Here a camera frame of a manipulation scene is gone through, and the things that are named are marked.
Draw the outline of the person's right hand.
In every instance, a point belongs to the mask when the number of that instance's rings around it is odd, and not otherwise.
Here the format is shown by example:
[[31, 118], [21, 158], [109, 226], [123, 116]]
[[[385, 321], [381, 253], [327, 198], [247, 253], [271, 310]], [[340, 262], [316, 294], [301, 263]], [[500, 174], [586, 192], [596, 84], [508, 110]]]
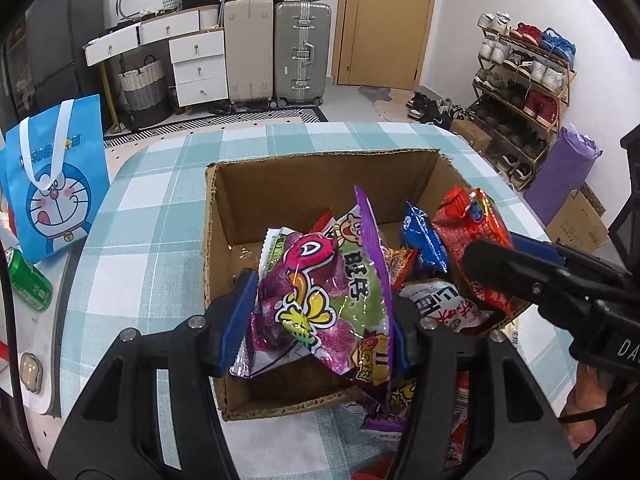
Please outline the person's right hand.
[[606, 426], [614, 414], [610, 403], [615, 403], [623, 395], [612, 374], [584, 363], [578, 364], [576, 382], [561, 412], [562, 417], [588, 414], [585, 420], [564, 422], [562, 425], [573, 452], [589, 444]]

